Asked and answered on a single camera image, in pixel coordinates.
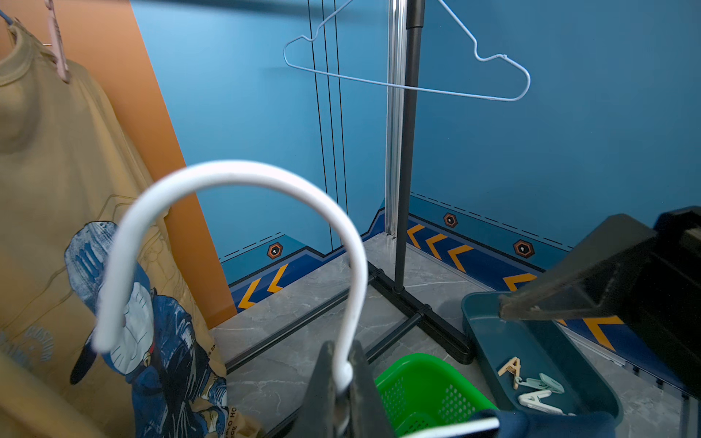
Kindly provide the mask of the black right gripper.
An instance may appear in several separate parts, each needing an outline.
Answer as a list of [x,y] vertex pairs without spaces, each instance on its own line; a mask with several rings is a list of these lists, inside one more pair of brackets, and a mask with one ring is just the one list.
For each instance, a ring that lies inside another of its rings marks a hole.
[[626,323],[698,398],[698,206],[660,215],[654,230],[629,215],[606,218],[557,266],[500,296],[498,315],[504,320],[604,318],[615,315],[630,294],[633,309]]

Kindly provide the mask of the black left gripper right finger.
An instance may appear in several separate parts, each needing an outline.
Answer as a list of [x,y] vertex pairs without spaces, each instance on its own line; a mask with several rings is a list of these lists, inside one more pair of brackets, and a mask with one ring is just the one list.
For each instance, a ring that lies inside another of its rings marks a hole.
[[346,436],[355,438],[394,437],[381,396],[359,341],[352,343],[349,355],[353,378],[349,387],[350,421]]

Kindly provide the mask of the navy printed t-shirt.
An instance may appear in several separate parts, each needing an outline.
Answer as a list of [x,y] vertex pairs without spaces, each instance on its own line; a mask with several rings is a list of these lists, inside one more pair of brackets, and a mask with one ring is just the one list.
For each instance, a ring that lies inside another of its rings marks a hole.
[[485,410],[471,421],[497,418],[498,429],[473,434],[473,437],[615,437],[616,423],[607,412],[562,416],[535,412]]

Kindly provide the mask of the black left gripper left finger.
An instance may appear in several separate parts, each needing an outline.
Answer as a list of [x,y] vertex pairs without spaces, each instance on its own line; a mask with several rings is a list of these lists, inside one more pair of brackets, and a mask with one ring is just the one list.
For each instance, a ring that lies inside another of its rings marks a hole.
[[336,392],[332,379],[333,352],[333,341],[323,343],[299,409],[299,415],[288,437],[332,438],[335,436],[333,422]]

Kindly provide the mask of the teal plastic bin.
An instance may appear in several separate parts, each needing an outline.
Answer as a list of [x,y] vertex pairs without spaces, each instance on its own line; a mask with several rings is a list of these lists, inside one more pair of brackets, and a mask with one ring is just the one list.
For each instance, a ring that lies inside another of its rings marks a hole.
[[524,380],[543,373],[563,386],[564,393],[553,393],[544,403],[566,414],[607,412],[619,425],[624,418],[619,398],[570,338],[552,321],[500,319],[499,296],[498,292],[472,293],[461,302],[463,329],[476,346],[476,359],[496,406],[503,411],[530,411],[518,396],[531,388],[514,389],[512,374],[498,374],[517,357]]

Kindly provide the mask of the white clothespin navy shirt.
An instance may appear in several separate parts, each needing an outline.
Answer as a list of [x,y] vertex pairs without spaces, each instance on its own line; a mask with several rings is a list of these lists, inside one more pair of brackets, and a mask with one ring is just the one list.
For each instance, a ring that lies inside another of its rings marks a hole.
[[544,403],[542,400],[552,396],[550,390],[540,390],[535,392],[527,392],[518,396],[518,403],[526,408],[544,412],[544,414],[564,415],[562,409]]

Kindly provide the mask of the black clothes rack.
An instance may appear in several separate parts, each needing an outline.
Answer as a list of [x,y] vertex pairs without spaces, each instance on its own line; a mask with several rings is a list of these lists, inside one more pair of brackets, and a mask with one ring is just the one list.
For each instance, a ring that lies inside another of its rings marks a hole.
[[[394,346],[405,334],[411,331],[414,327],[419,327],[433,341],[439,344],[448,354],[453,357],[458,363],[470,364],[475,359],[474,347],[470,346],[470,341],[459,330],[449,324],[443,317],[439,316],[430,305],[423,303],[405,288],[405,264],[407,244],[409,240],[409,209],[410,209],[410,186],[414,155],[414,128],[416,119],[418,74],[419,74],[419,58],[421,46],[421,34],[425,20],[425,2],[426,1],[396,1],[398,4],[405,3],[403,7],[397,6],[397,9],[391,15],[398,14],[396,18],[396,26],[392,23],[394,18],[391,18],[390,25],[390,52],[395,55],[390,56],[390,67],[388,67],[389,79],[385,82],[377,80],[364,80],[363,78],[352,78],[344,76],[341,73],[332,71],[307,68],[298,66],[288,62],[287,49],[288,46],[298,42],[306,41],[314,51],[316,39],[320,34],[326,35],[324,27],[333,22],[332,25],[337,28],[337,14],[341,13],[345,7],[348,7],[352,1],[345,1],[340,7],[334,7],[334,11],[328,16],[324,16],[323,21],[317,26],[316,30],[311,32],[310,21],[310,36],[296,36],[283,47],[283,58],[288,67],[299,69],[313,73],[315,80],[317,76],[326,76],[328,78],[337,78],[341,80],[353,80],[365,84],[378,85],[389,88],[389,101],[394,101],[394,98],[402,102],[402,122],[401,122],[401,147],[397,153],[390,153],[392,157],[396,155],[396,164],[389,165],[388,169],[390,176],[386,177],[388,184],[391,186],[388,189],[391,194],[386,195],[386,200],[393,205],[390,213],[394,216],[391,224],[394,227],[391,233],[396,237],[395,259],[394,259],[394,279],[388,277],[381,268],[377,268],[372,263],[368,262],[365,271],[369,271],[368,282],[370,286],[377,290],[385,299],[387,299],[395,308],[401,310],[407,319],[401,322],[391,332],[379,339],[370,350],[366,353],[368,362],[373,362],[381,357],[390,347]],[[227,374],[231,374],[234,370],[238,370],[245,364],[248,364],[253,359],[260,356],[263,352],[270,350],[272,347],[279,344],[284,339],[301,330],[303,327],[312,323],[318,317],[324,315],[332,308],[341,304],[345,299],[349,299],[350,292],[346,288],[342,292],[336,294],[331,299],[324,301],[321,305],[313,310],[310,310],[302,317],[295,319],[292,323],[284,326],[274,334],[254,344],[253,347],[244,350],[226,362]]]

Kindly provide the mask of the aluminium corner post right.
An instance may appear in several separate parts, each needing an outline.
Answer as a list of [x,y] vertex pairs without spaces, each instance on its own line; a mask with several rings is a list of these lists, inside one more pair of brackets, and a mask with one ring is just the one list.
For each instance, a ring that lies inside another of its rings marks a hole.
[[[394,85],[405,83],[406,11],[406,1],[389,2],[387,81]],[[402,89],[387,89],[384,231],[393,238],[397,236],[399,216],[404,99]]]

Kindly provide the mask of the white wire hanger navy shirt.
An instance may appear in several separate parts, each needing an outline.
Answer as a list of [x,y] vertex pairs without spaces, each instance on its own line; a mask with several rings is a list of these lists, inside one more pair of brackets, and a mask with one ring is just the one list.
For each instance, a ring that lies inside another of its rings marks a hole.
[[146,230],[166,208],[199,190],[247,185],[284,193],[320,214],[340,236],[350,261],[350,297],[339,335],[334,341],[332,379],[335,384],[334,437],[347,437],[350,421],[349,387],[353,378],[349,355],[366,297],[369,271],[363,241],[351,219],[326,193],[307,180],[279,167],[260,162],[217,161],[186,167],[144,192],[118,227],[109,253],[97,304],[97,322],[91,348],[111,351],[120,339],[123,309],[131,295],[136,257]]

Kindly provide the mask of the mint green clothespin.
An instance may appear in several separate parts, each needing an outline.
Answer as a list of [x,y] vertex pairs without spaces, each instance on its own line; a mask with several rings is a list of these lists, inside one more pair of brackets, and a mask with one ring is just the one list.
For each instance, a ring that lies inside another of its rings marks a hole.
[[518,386],[525,386],[537,391],[551,391],[556,394],[563,394],[565,392],[562,384],[544,373],[541,373],[538,379],[516,377],[515,383]]

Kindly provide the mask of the pink clothespin rear tan shirt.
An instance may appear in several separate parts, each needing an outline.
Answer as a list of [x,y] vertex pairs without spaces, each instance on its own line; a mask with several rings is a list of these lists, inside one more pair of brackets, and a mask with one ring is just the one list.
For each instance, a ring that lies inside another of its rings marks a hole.
[[56,9],[53,0],[44,1],[47,12],[49,13],[49,19],[47,23],[49,24],[49,36],[50,36],[50,48],[56,58],[56,68],[58,76],[65,82],[70,82],[69,65],[65,55],[65,50],[63,46],[63,41],[60,33],[60,25],[58,24],[58,18],[56,15]]

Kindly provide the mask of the green plastic basket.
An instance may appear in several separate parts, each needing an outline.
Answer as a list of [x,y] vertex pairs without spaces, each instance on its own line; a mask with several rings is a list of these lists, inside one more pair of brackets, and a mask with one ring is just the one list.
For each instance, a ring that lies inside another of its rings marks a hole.
[[416,353],[396,361],[375,380],[397,436],[465,423],[496,406],[454,367]]

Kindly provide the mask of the yellow clothespin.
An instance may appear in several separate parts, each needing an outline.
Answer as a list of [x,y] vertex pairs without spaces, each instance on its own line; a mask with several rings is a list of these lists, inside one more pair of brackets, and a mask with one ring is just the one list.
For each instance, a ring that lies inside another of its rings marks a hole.
[[521,383],[521,377],[520,377],[520,370],[521,370],[521,362],[520,358],[517,356],[514,356],[511,358],[509,361],[507,361],[498,371],[498,376],[501,377],[505,373],[510,373],[513,376],[513,389],[518,390],[518,387],[520,386]]

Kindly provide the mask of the tan yellow t-shirt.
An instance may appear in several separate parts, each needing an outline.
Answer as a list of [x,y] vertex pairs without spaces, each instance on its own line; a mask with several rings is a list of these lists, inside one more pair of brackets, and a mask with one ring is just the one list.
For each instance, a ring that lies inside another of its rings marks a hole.
[[111,437],[260,437],[227,397],[226,368],[173,257],[149,225],[115,347],[91,348],[122,217],[152,183],[84,67],[20,23],[1,62],[1,352],[43,394]]

